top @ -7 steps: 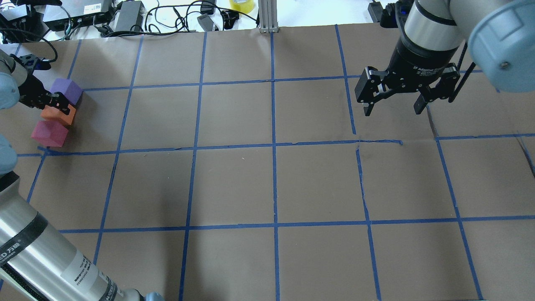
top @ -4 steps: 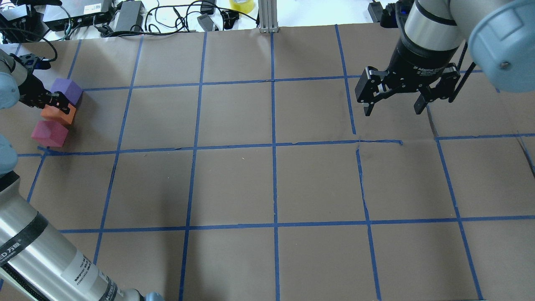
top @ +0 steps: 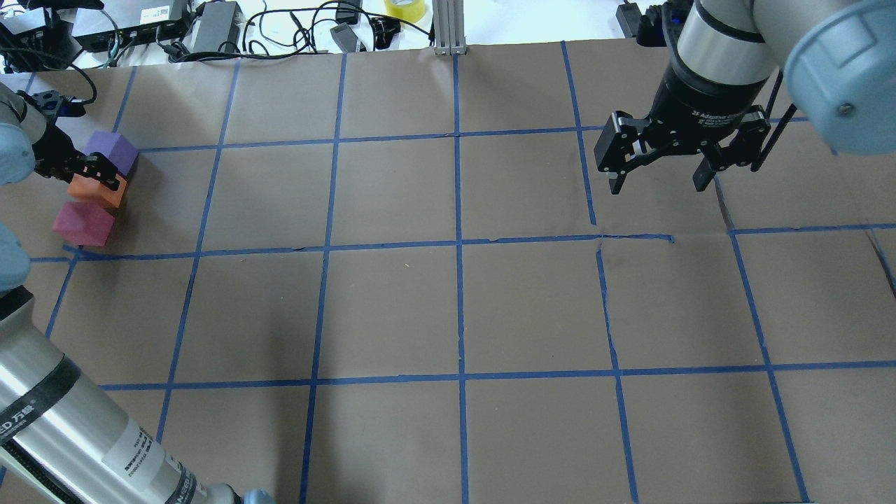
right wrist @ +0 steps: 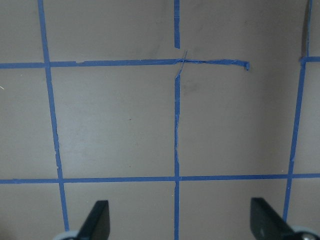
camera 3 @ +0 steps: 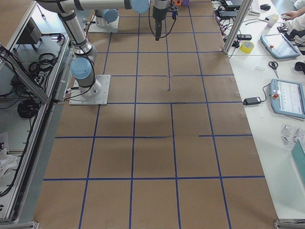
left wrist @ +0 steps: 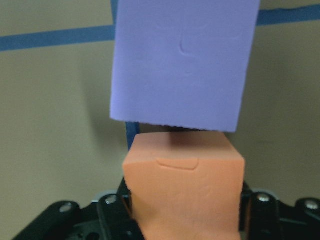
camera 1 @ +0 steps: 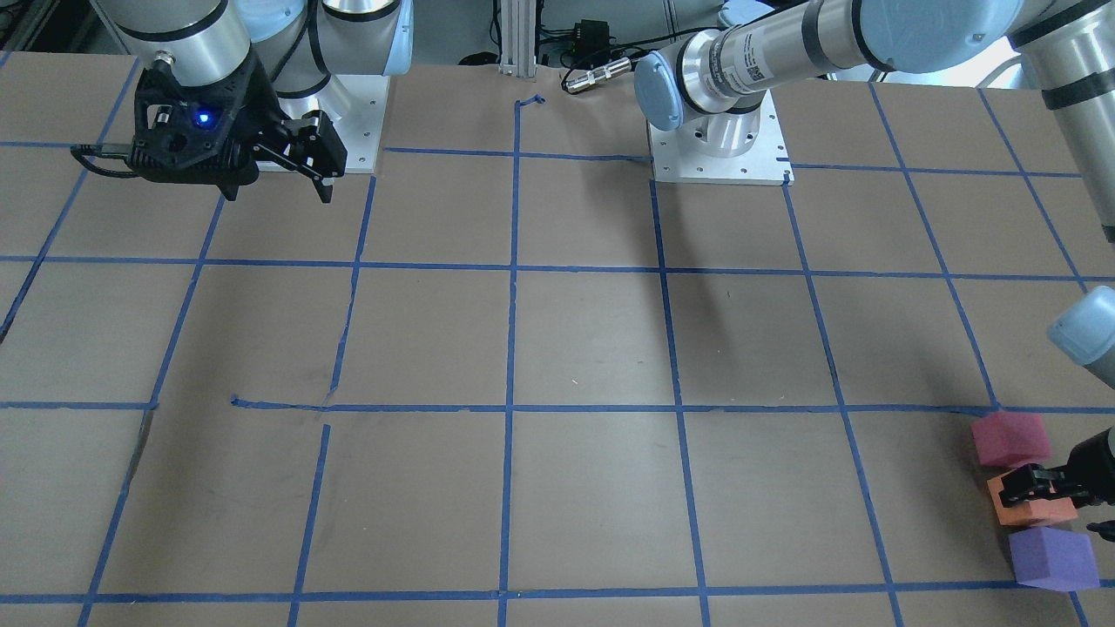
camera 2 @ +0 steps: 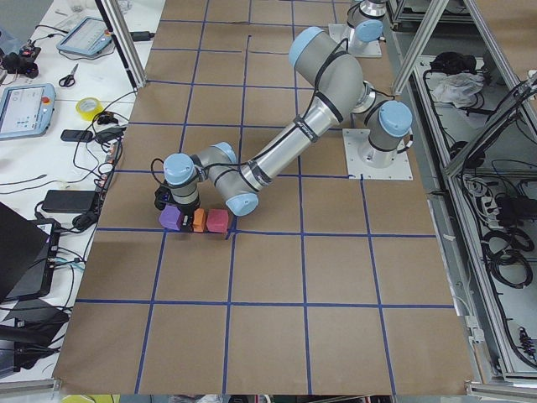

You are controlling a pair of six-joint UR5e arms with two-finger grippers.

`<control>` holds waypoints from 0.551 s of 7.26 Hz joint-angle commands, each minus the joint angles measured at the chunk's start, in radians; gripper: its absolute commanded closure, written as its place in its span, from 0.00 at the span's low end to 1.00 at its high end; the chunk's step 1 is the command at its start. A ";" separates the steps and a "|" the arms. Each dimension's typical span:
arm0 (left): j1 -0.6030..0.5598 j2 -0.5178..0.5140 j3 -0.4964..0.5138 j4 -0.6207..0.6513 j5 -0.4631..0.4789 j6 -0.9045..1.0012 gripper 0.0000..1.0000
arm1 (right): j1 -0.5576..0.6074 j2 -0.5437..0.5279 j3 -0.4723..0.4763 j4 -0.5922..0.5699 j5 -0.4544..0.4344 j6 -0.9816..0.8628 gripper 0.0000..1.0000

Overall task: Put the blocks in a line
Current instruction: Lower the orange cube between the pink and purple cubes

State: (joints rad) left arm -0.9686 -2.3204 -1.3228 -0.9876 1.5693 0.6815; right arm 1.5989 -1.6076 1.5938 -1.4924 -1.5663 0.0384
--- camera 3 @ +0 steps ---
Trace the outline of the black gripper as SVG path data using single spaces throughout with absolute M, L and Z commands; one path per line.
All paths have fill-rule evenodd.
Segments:
M 162 21 L 168 12 L 178 12 L 179 7 L 171 0 L 154 0 L 152 16 L 155 19 L 155 40 L 159 41 L 162 35 Z

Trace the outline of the person hand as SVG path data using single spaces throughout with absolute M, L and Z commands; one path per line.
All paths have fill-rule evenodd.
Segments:
M 281 19 L 284 20 L 293 20 L 294 18 L 298 17 L 298 12 L 297 11 L 289 11 L 289 12 L 285 12 L 282 13 L 280 15 Z

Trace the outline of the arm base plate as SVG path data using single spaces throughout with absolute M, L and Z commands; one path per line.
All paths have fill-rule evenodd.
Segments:
M 89 33 L 117 33 L 120 16 L 113 22 L 108 23 L 103 18 L 92 16 L 92 24 L 89 26 Z
M 79 87 L 78 82 L 74 80 L 74 87 L 69 105 L 106 105 L 108 102 L 110 75 L 95 75 L 95 83 L 92 87 Z

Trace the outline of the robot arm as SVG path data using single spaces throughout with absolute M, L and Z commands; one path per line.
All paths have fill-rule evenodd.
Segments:
M 101 92 L 94 71 L 95 47 L 87 40 L 77 19 L 76 10 L 96 10 L 106 19 L 108 13 L 118 9 L 134 10 L 138 14 L 150 11 L 149 0 L 38 0 L 44 9 L 58 14 L 70 40 L 76 59 L 71 63 L 71 72 L 79 85 L 80 96 L 85 99 Z
M 96 24 L 99 28 L 106 28 L 108 24 L 115 22 L 118 17 L 117 9 L 95 10 Z

